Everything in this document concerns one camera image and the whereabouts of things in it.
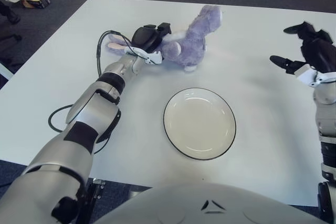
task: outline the small box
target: small box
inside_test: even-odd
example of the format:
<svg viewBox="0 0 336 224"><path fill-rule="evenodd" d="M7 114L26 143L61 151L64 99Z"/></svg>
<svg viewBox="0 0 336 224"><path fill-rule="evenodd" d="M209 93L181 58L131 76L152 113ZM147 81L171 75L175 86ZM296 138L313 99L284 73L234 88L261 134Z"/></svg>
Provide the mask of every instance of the small box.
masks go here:
<svg viewBox="0 0 336 224"><path fill-rule="evenodd" d="M21 3L26 8L44 9L50 4L50 0L21 0Z"/></svg>

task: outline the black joint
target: black joint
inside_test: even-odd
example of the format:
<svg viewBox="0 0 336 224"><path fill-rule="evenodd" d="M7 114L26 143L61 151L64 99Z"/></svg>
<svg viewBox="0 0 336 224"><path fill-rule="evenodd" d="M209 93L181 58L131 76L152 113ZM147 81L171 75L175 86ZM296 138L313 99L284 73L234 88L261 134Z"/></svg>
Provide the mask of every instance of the black joint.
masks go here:
<svg viewBox="0 0 336 224"><path fill-rule="evenodd" d="M334 177L334 175L332 173L322 171L322 177L325 178L326 180L332 182L332 183L336 183L336 177Z"/></svg>
<svg viewBox="0 0 336 224"><path fill-rule="evenodd" d="M323 163L336 168L336 144L321 142Z"/></svg>
<svg viewBox="0 0 336 224"><path fill-rule="evenodd" d="M97 143L100 143L100 142L104 141L105 139L110 138L112 131L114 130L114 128L116 127L116 125L118 124L118 122L120 120L120 117L121 117L121 111L118 110L118 112L117 112L115 118L113 119L112 123L107 128L107 130L98 138Z"/></svg>
<svg viewBox="0 0 336 224"><path fill-rule="evenodd" d="M63 197L51 212L51 216L56 218L60 223L70 223L77 216L79 206L76 200L70 197Z"/></svg>
<svg viewBox="0 0 336 224"><path fill-rule="evenodd" d="M319 183L319 194L317 196L319 204L320 218L327 223L333 222L332 205L328 184L326 182Z"/></svg>
<svg viewBox="0 0 336 224"><path fill-rule="evenodd" d="M80 144L91 154L94 143L98 136L98 132L85 123L76 122L68 134L64 137L64 141L71 141Z"/></svg>
<svg viewBox="0 0 336 224"><path fill-rule="evenodd" d="M96 81L106 82L107 84L117 89L119 94L121 94L125 88L124 79L116 73L103 73Z"/></svg>

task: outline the bunny ear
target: bunny ear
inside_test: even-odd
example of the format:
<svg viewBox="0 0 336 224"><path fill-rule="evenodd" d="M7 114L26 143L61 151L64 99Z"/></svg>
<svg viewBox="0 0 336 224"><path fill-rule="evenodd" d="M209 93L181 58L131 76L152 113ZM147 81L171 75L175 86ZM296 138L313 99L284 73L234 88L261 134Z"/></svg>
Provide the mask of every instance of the bunny ear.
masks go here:
<svg viewBox="0 0 336 224"><path fill-rule="evenodd" d="M109 34L109 39L111 42L114 42L116 44L127 46L125 40L120 35Z"/></svg>
<svg viewBox="0 0 336 224"><path fill-rule="evenodd" d="M110 42L107 44L107 46L111 49L116 49L116 50L124 50L126 46L121 45L121 44L117 44L114 42Z"/></svg>
<svg viewBox="0 0 336 224"><path fill-rule="evenodd" d="M112 52L115 55L123 56L125 54L124 49L126 46L110 42L107 44L107 47L110 52Z"/></svg>

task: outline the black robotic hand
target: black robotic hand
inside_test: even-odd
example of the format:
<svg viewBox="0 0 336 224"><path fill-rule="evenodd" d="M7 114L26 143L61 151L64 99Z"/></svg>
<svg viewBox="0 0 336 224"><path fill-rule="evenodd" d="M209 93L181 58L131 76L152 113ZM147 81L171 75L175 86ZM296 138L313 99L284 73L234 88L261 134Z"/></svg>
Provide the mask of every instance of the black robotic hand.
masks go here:
<svg viewBox="0 0 336 224"><path fill-rule="evenodd" d="M291 61L280 56L272 55L270 60L277 66L286 70L286 73L294 74L305 64L309 64L320 73L336 72L336 47L330 35L324 31L315 31L307 22L291 26L284 30L286 34L297 34L303 40L301 52L306 62Z"/></svg>

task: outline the plush paw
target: plush paw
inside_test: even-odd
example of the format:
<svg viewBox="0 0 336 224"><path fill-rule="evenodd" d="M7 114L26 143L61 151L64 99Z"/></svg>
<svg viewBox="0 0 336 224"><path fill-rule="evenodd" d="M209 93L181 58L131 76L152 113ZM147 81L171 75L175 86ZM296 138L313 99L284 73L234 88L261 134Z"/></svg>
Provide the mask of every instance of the plush paw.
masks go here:
<svg viewBox="0 0 336 224"><path fill-rule="evenodd" d="M197 65L193 65L193 66L185 66L184 67L184 71L186 72L192 72L192 71L195 71L197 68Z"/></svg>
<svg viewBox="0 0 336 224"><path fill-rule="evenodd" d="M167 60L176 61L181 54L181 46L176 41L170 42L162 47L161 54Z"/></svg>

